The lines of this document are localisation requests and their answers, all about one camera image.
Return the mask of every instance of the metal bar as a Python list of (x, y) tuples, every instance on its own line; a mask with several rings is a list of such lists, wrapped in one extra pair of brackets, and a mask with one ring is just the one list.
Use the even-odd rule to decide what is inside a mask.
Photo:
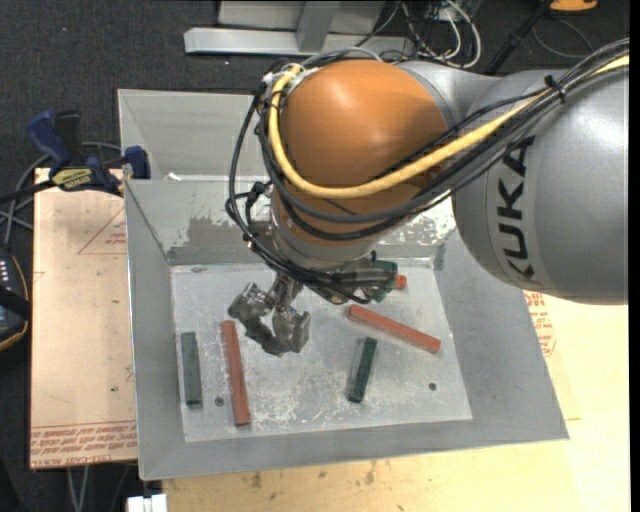
[[(328, 34), (321, 52), (352, 47), (362, 36)], [(313, 55), (317, 52), (298, 48), (295, 32), (239, 30), (227, 28), (192, 28), (184, 34), (189, 54)], [(404, 37), (373, 37), (363, 46), (376, 52), (410, 51)]]
[(340, 2), (305, 2), (296, 29), (296, 42), (300, 51), (322, 50)]

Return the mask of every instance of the cable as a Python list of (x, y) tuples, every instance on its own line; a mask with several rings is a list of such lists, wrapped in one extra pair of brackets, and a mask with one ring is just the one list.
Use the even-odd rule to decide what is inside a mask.
[(362, 46), (363, 44), (369, 42), (371, 40), (371, 38), (373, 38), (374, 36), (376, 36), (377, 34), (379, 34), (382, 30), (384, 30), (387, 25), (389, 25), (389, 23), (391, 23), (391, 21), (393, 20), (393, 18), (395, 18), (396, 13), (398, 12), (398, 8), (400, 7), (400, 4), (402, 2), (394, 2), (394, 6), (391, 10), (391, 14), (389, 14), (389, 17), (387, 18), (387, 20), (380, 25), (378, 28), (376, 28), (375, 30), (373, 30), (368, 36), (366, 36), (364, 39), (360, 40), (358, 43), (356, 43), (356, 47), (358, 46)]
[[(601, 58), (601, 56), (606, 54), (611, 54), (609, 55), (609, 64), (603, 66), (602, 64), (598, 64), (597, 60), (599, 58)], [(561, 79), (559, 79), (558, 83), (563, 83), (566, 82), (566, 84), (564, 85), (564, 87), (566, 87), (568, 90), (573, 87), (575, 84), (575, 82), (579, 81), (579, 80), (583, 80), (585, 77), (593, 77), (594, 76), (594, 69), (598, 72), (604, 72), (607, 69), (612, 69), (614, 66), (624, 66), (624, 65), (628, 65), (628, 57), (626, 57), (623, 60), (619, 60), (617, 63), (613, 62), (613, 60), (615, 60), (617, 57), (622, 56), (622, 55), (628, 55), (628, 39), (627, 40), (622, 40), (622, 41), (618, 41), (615, 43), (612, 43), (610, 45), (607, 45), (606, 47), (603, 47), (602, 49), (598, 50), (597, 52), (595, 52), (594, 54), (590, 55), (587, 59), (585, 59), (583, 62), (577, 64), (574, 68), (572, 68), (567, 74), (565, 74), (565, 76)], [(591, 68), (588, 68), (587, 71), (581, 71), (581, 69), (585, 66), (591, 66)], [(533, 95), (538, 94), (539, 91), (534, 91), (534, 93), (532, 93)], [(549, 97), (547, 97), (547, 100), (551, 99), (557, 99), (557, 98), (562, 98), (561, 94), (559, 91), (557, 90), (549, 90)], [(511, 100), (504, 100), (505, 102), (509, 102), (509, 101), (516, 101), (519, 98), (512, 98)], [(492, 108), (497, 108), (500, 105), (500, 102), (494, 105), (490, 105), (488, 107), (485, 107), (484, 109), (480, 109), (478, 112), (476, 112), (476, 114), (470, 116), (470, 118), (468, 118), (468, 120), (466, 122), (461, 123), (460, 127), (464, 126), (465, 124), (468, 124), (468, 122), (470, 120), (473, 120), (473, 118), (475, 117), (479, 117), (480, 114), (484, 114), (486, 111), (491, 110)], [(509, 130), (515, 129), (518, 125), (517, 122), (521, 123), (520, 119), (515, 119), (515, 121), (511, 122), (511, 124), (507, 127), (503, 127), (501, 130), (502, 132), (509, 134)], [(471, 162), (474, 161), (475, 158), (479, 157), (480, 155), (484, 154), (485, 150), (490, 146), (493, 147), (498, 141), (501, 141), (502, 138), (504, 138), (503, 135), (501, 135), (500, 138), (498, 138), (497, 136), (491, 137), (491, 143), (488, 144), (487, 142), (485, 142), (484, 144), (480, 145), (478, 148), (475, 148), (472, 152), (469, 153), (469, 155), (467, 155), (467, 157), (465, 157), (462, 161), (457, 162), (455, 165), (451, 166), (450, 168), (448, 168), (446, 170), (446, 172), (442, 173), (440, 176), (438, 176), (438, 178), (436, 180), (434, 180), (433, 182), (431, 182), (430, 185), (427, 186), (427, 188), (421, 192), (421, 194), (419, 194), (417, 196), (416, 199), (407, 202), (405, 205), (400, 205), (385, 211), (379, 211), (379, 212), (375, 212), (373, 214), (366, 214), (366, 215), (352, 215), (352, 216), (342, 216), (342, 215), (334, 215), (334, 214), (328, 214), (326, 212), (319, 212), (317, 210), (314, 210), (312, 208), (310, 208), (308, 205), (297, 201), (297, 199), (292, 196), (287, 188), (279, 182), (278, 180), (278, 175), (277, 172), (274, 171), (274, 168), (276, 167), (275, 164), (273, 164), (273, 162), (271, 162), (270, 165), (270, 160), (272, 160), (272, 158), (270, 157), (270, 147), (268, 145), (268, 143), (265, 143), (264, 140), (264, 133), (259, 133), (260, 136), (260, 140), (261, 143), (263, 145), (263, 155), (265, 156), (265, 163), (267, 164), (267, 171), (270, 173), (271, 179), (274, 182), (274, 185), (278, 188), (278, 191), (281, 195), (281, 198), (283, 198), (284, 200), (290, 201), (292, 204), (294, 204), (296, 206), (296, 208), (299, 208), (301, 211), (304, 211), (305, 213), (308, 213), (312, 216), (315, 216), (317, 218), (321, 218), (324, 220), (328, 220), (331, 222), (346, 222), (346, 223), (361, 223), (361, 222), (371, 222), (371, 221), (375, 221), (375, 220), (380, 220), (380, 219), (388, 219), (389, 217), (392, 216), (401, 216), (401, 215), (409, 215), (412, 213), (415, 213), (415, 208), (417, 207), (423, 207), (423, 209), (426, 209), (424, 207), (425, 204), (427, 204), (427, 199), (425, 199), (425, 194), (427, 194), (428, 192), (432, 192), (432, 196), (431, 197), (437, 197), (439, 195), (435, 193), (435, 189), (436, 186), (440, 187), (440, 189), (443, 188), (443, 183), (446, 183), (446, 180), (450, 179), (452, 176), (454, 176), (459, 169), (464, 168), (466, 165), (469, 165)]]
[[(317, 234), (320, 235), (320, 237), (329, 237), (328, 239), (330, 240), (341, 239), (341, 237), (353, 240), (367, 236), (372, 232), (376, 232), (376, 230), (389, 229), (389, 227), (391, 227), (395, 222), (400, 222), (407, 216), (416, 215), (418, 213), (426, 211), (427, 209), (442, 202), (443, 200), (450, 197), (454, 191), (466, 186), (473, 179), (480, 176), (483, 172), (486, 172), (495, 162), (504, 157), (504, 155), (508, 152), (510, 144), (513, 143), (513, 140), (516, 140), (521, 136), (521, 134), (525, 133), (528, 127), (532, 123), (540, 119), (541, 116), (546, 115), (550, 108), (557, 106), (561, 101), (564, 101), (564, 97), (567, 94), (570, 94), (573, 89), (582, 86), (583, 84), (589, 83), (591, 80), (595, 79), (602, 73), (619, 69), (621, 67), (628, 67), (628, 44), (628, 39), (626, 39), (603, 47), (602, 49), (594, 52), (592, 55), (584, 59), (582, 62), (578, 63), (557, 81), (554, 82), (550, 80), (546, 88), (543, 88), (539, 91), (534, 91), (533, 93), (527, 95), (528, 99), (525, 101), (521, 101), (524, 100), (524, 96), (519, 98), (512, 98), (510, 100), (503, 100), (520, 102), (520, 104), (516, 108), (509, 111), (509, 117), (496, 128), (491, 137), (483, 140), (482, 144), (475, 144), (473, 145), (473, 147), (470, 147), (468, 152), (463, 154), (459, 160), (452, 163), (443, 172), (441, 172), (423, 190), (416, 194), (413, 199), (407, 201), (402, 205), (387, 209), (385, 211), (378, 211), (372, 214), (336, 215), (328, 214), (326, 212), (319, 212), (309, 207), (305, 203), (298, 201), (288, 191), (286, 185), (282, 181), (282, 179), (285, 178), (286, 175), (284, 175), (284, 170), (280, 167), (279, 162), (275, 157), (274, 148), (270, 144), (269, 139), (269, 137), (273, 133), (272, 126), (270, 124), (271, 117), (274, 111), (276, 111), (278, 100), (280, 99), (280, 96), (283, 92), (283, 90), (274, 90), (272, 94), (272, 102), (268, 105), (268, 108), (262, 109), (260, 111), (260, 122), (256, 127), (256, 134), (258, 135), (263, 149), (263, 159), (265, 161), (267, 173), (269, 174), (274, 187), (276, 187), (278, 193), (280, 194), (280, 198), (285, 208), (287, 208), (287, 206), (289, 206), (290, 208), (299, 208), (301, 211), (309, 213), (314, 217), (326, 218), (330, 221), (335, 222), (361, 223), (374, 222), (378, 220), (382, 221), (377, 225), (367, 226), (366, 228), (351, 233), (324, 233), (317, 230)], [(256, 97), (254, 97), (252, 107), (250, 108), (249, 112), (247, 113), (247, 117), (245, 118), (243, 130), (241, 130), (241, 136), (236, 141), (236, 150), (234, 151), (234, 158), (229, 175), (230, 194), (229, 200), (227, 204), (225, 204), (225, 208), (229, 212), (230, 217), (241, 227), (241, 229), (245, 233), (245, 240), (249, 242), (250, 247), (259, 256), (261, 256), (265, 260), (267, 265), (269, 265), (271, 268), (277, 271), (285, 272), (293, 279), (306, 284), (312, 289), (314, 286), (324, 287), (327, 289), (331, 289), (335, 293), (341, 294), (343, 297), (350, 300), (366, 302), (366, 299), (357, 297), (343, 288), (344, 286), (365, 286), (365, 283), (347, 280), (344, 275), (341, 275), (339, 273), (329, 274), (324, 272), (310, 271), (308, 269), (300, 268), (287, 260), (283, 260), (277, 255), (274, 255), (269, 249), (267, 249), (259, 240), (259, 237), (253, 232), (253, 229), (246, 225), (240, 217), (236, 200), (242, 198), (243, 195), (235, 193), (235, 173), (242, 141), (246, 134), (246, 129), (248, 128), (253, 113), (257, 110), (257, 104), (259, 102), (258, 96), (259, 94), (256, 94)], [(477, 113), (469, 116), (467, 120), (463, 121), (463, 123), (461, 123), (461, 126), (464, 126), (465, 123), (468, 124), (473, 119), (477, 119), (481, 115), (481, 113), (482, 115), (484, 115), (483, 111), (490, 110), (491, 108), (497, 107), (495, 105), (490, 105), (488, 107), (484, 107), (484, 109), (480, 109)], [(447, 138), (451, 135), (453, 134), (448, 133), (443, 137)], [(480, 157), (484, 157), (485, 160), (487, 160), (486, 155), (490, 154), (490, 152), (493, 153), (488, 161), (483, 162), (482, 165), (477, 168), (473, 167), (473, 165)], [(315, 229), (312, 226), (306, 225), (306, 223), (304, 222), (298, 223), (297, 219), (296, 217), (292, 216), (292, 220), (294, 220), (302, 229)], [(341, 288), (340, 286), (337, 286), (335, 284), (336, 282), (340, 283), (340, 285), (342, 285), (343, 287)]]
[(533, 14), (509, 35), (509, 38), (504, 45), (502, 45), (502, 48), (500, 48), (498, 53), (493, 57), (493, 60), (485, 71), (486, 75), (495, 75), (498, 72), (513, 51), (520, 45), (531, 29), (533, 29), (535, 24), (544, 16), (547, 7), (549, 7), (552, 2), (553, 0), (543, 0)]
[[(580, 39), (582, 39), (582, 42), (587, 46), (587, 48), (589, 49), (589, 52), (593, 52), (593, 46), (591, 45), (591, 43), (589, 42), (587, 37), (576, 26), (572, 25), (571, 23), (569, 23), (568, 21), (565, 21), (565, 20), (557, 20), (557, 21), (559, 23), (562, 23), (563, 25), (566, 25), (571, 30), (573, 30), (573, 32), (575, 32), (578, 35), (578, 37)], [(538, 33), (536, 31), (536, 27), (532, 28), (531, 35), (535, 39), (536, 43), (538, 43), (540, 46), (542, 46), (549, 53), (553, 53), (554, 55), (557, 55), (558, 57), (564, 57), (566, 59), (584, 59), (585, 57), (587, 57), (589, 55), (589, 54), (579, 55), (579, 54), (573, 54), (573, 53), (566, 53), (566, 52), (561, 52), (559, 50), (556, 50), (555, 48), (551, 48), (544, 41), (542, 41), (542, 39), (540, 39), (540, 36), (538, 35)]]
[[(293, 67), (293, 72), (299, 72), (299, 68)], [(285, 86), (291, 81), (289, 75), (281, 77), (273, 86), (272, 89), (272, 109), (269, 111), (269, 138), (273, 147), (275, 158), (282, 169), (282, 172), (287, 179), (298, 189), (310, 194), (314, 197), (324, 199), (354, 199), (359, 197), (365, 197), (368, 195), (388, 190), (389, 188), (403, 183), (423, 172), (431, 167), (440, 164), (444, 160), (451, 156), (460, 153), (467, 148), (486, 140), (487, 137), (492, 135), (500, 126), (515, 116), (522, 109), (529, 106), (535, 101), (535, 97), (525, 101), (523, 104), (518, 105), (508, 112), (498, 116), (497, 118), (485, 123), (484, 125), (474, 129), (473, 131), (459, 137), (458, 139), (448, 143), (447, 145), (434, 150), (433, 152), (413, 161), (402, 168), (394, 171), (391, 174), (380, 177), (373, 181), (343, 188), (332, 188), (315, 185), (305, 180), (291, 165), (289, 158), (286, 155), (282, 140), (279, 133), (279, 112), (278, 106), (280, 103), (281, 93), (284, 91)]]
[[(454, 35), (456, 37), (456, 48), (449, 49), (439, 54), (438, 52), (436, 52), (434, 49), (431, 48), (430, 44), (428, 44), (425, 37), (421, 37), (417, 34), (415, 27), (411, 21), (411, 13), (409, 12), (409, 8), (407, 7), (406, 2), (402, 2), (402, 10), (405, 14), (407, 27), (409, 29), (410, 35), (413, 38), (414, 45), (416, 48), (415, 55), (418, 57), (426, 58), (428, 60), (440, 62), (447, 66), (455, 67), (458, 69), (469, 69), (478, 63), (482, 55), (482, 41), (480, 39), (480, 33), (478, 32), (478, 29), (475, 26), (475, 23), (473, 22), (471, 16), (469, 16), (464, 10), (462, 10), (457, 3), (453, 2), (452, 0), (446, 0), (444, 3), (446, 3), (447, 6), (454, 9), (460, 15), (460, 17), (469, 25), (471, 29), (471, 34), (473, 36), (471, 46), (472, 46), (472, 51), (475, 49), (475, 52), (474, 52), (475, 55), (473, 56), (472, 60), (469, 62), (456, 63), (452, 61), (454, 57), (460, 54), (463, 44), (462, 44), (462, 37), (460, 35), (460, 31), (458, 29), (456, 22), (451, 17), (449, 9), (444, 11), (444, 14), (448, 18), (448, 24), (451, 26), (454, 32)], [(436, 17), (440, 16), (439, 9), (440, 7), (438, 4), (437, 10), (432, 10), (430, 12), (429, 14), (430, 24), (433, 22), (433, 20)]]
[[(83, 142), (82, 145), (84, 147), (97, 147), (101, 150), (108, 149), (108, 150), (118, 151), (118, 152), (121, 151), (120, 146), (117, 146), (115, 144), (111, 144), (108, 142), (89, 141), (89, 142)], [(22, 173), (20, 179), (18, 180), (18, 183), (16, 184), (16, 187), (15, 187), (15, 191), (16, 192), (22, 191), (27, 181), (31, 178), (33, 171), (40, 167), (44, 167), (45, 164), (50, 160), (50, 158), (51, 157), (49, 157), (49, 155), (42, 155), (40, 158), (34, 161), (29, 167), (27, 167), (27, 169)], [(31, 204), (31, 202), (32, 202), (32, 198), (26, 199), (20, 204), (17, 203), (17, 200), (13, 200), (11, 201), (11, 204), (9, 205), (9, 210), (7, 212), (0, 211), (0, 216), (1, 216), (0, 225), (3, 222), (7, 223), (7, 226), (5, 228), (4, 240), (3, 240), (3, 243), (5, 246), (8, 247), (10, 244), (11, 234), (13, 231), (13, 224), (17, 224), (25, 229), (29, 229), (33, 231), (33, 225), (15, 218), (15, 214), (20, 210), (24, 209), (29, 204)]]

